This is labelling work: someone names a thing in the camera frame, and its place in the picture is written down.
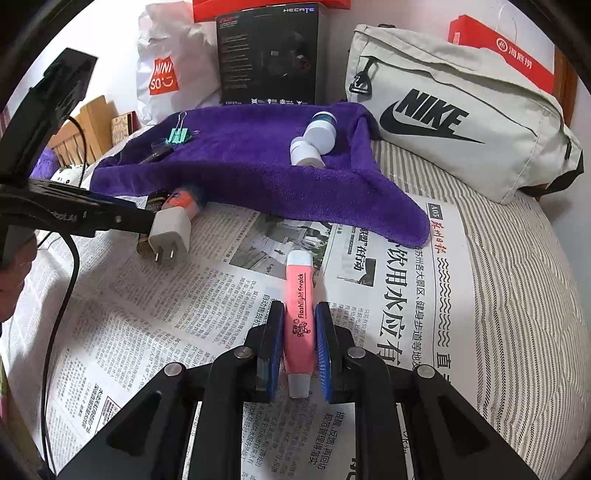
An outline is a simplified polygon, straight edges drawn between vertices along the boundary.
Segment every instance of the metal screw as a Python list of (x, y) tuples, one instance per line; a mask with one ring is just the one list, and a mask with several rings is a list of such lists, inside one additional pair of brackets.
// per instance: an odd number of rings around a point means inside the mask
[(365, 350), (360, 346), (352, 346), (347, 350), (347, 355), (351, 358), (363, 358), (365, 356)]
[(435, 377), (435, 369), (431, 365), (419, 365), (417, 368), (419, 377), (433, 378)]
[(234, 349), (234, 356), (236, 358), (249, 358), (252, 355), (252, 350), (245, 345), (237, 346)]
[(180, 372), (183, 371), (183, 366), (177, 362), (172, 362), (164, 367), (164, 373), (169, 377), (176, 377)]

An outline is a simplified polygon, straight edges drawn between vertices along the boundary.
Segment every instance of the finger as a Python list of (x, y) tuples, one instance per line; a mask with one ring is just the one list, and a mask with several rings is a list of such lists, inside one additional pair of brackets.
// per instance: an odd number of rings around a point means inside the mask
[(13, 263), (7, 270), (0, 271), (0, 291), (17, 291), (31, 267), (31, 263), (18, 266)]
[(37, 257), (37, 239), (31, 238), (26, 244), (18, 249), (14, 254), (12, 263), (14, 265), (23, 265), (31, 263)]
[(15, 291), (0, 291), (0, 322), (5, 322), (14, 315), (22, 287), (21, 285), (20, 289)]

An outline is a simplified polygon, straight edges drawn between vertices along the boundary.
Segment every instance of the black box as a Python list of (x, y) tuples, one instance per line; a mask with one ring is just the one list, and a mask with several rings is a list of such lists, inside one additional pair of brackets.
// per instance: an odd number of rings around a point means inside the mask
[(323, 103), (325, 23), (325, 7), (317, 3), (274, 5), (219, 16), (222, 103)]

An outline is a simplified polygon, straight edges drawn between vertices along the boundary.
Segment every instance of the black cable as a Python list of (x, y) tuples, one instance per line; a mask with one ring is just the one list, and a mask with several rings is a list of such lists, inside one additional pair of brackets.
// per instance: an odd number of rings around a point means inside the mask
[[(80, 180), (78, 181), (78, 188), (80, 188), (82, 187), (82, 181), (84, 180), (84, 174), (86, 172), (86, 165), (88, 164), (88, 144), (86, 143), (86, 136), (84, 135), (84, 130), (82, 130), (82, 127), (78, 123), (78, 120), (76, 120), (72, 116), (69, 116), (68, 120), (72, 122), (80, 132), (80, 136), (82, 137), (82, 145), (84, 146), (84, 161), (82, 164), (82, 174), (80, 175)], [(47, 240), (52, 233), (54, 232), (48, 232), (47, 235), (44, 236), (43, 239), (41, 239), (41, 241), (37, 244), (38, 249), (41, 248), (43, 243), (45, 243), (45, 240)]]
[[(54, 225), (55, 223), (55, 217), (51, 214), (51, 212), (47, 210), (45, 207), (38, 204), (37, 202), (34, 202), (33, 200), (24, 197), (19, 197), (18, 195), (5, 193), (0, 193), (0, 199), (8, 199), (9, 201), (12, 200), (14, 202), (13, 205), (10, 205), (10, 202), (8, 203), (8, 205), (2, 205), (0, 207), (1, 212), (12, 213), (13, 215), (24, 214), (36, 220), (39, 220), (42, 223), (45, 223), (45, 225), (47, 225), (49, 228), (51, 228), (52, 225)], [(33, 209), (36, 211), (26, 211), (27, 209), (23, 208), (22, 202), (28, 204), (29, 207), (33, 207)], [(80, 254), (78, 253), (78, 249), (76, 247), (76, 244), (74, 243), (74, 240), (72, 239), (72, 236), (67, 233), (60, 233), (60, 236), (63, 238), (66, 245), (70, 248), (70, 252), (72, 252), (74, 266), (72, 268), (72, 276), (70, 277), (70, 282), (68, 284), (66, 294), (64, 295), (64, 299), (61, 302), (60, 310), (57, 314), (56, 321), (53, 324), (49, 341), (47, 343), (45, 361), (43, 364), (43, 376), (41, 379), (41, 443), (43, 445), (43, 457), (45, 460), (48, 473), (51, 473), (51, 468), (49, 466), (50, 459), (53, 465), (53, 470), (56, 471), (56, 464), (53, 459), (53, 454), (51, 452), (49, 433), (47, 431), (47, 384), (49, 376), (49, 365), (51, 362), (51, 353), (53, 351), (53, 345), (56, 340), (57, 331), (60, 327), (61, 320), (66, 312), (68, 303), (74, 290), (74, 286), (76, 285), (78, 273), (80, 272)]]

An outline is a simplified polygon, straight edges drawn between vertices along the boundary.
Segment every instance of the mattress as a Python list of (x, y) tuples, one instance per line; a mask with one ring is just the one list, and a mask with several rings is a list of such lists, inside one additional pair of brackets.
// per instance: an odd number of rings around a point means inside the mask
[(457, 205), (475, 286), (478, 411), (541, 479), (557, 479), (589, 433), (591, 345), (569, 263), (539, 204), (491, 202), (385, 141), (382, 173), (407, 193)]

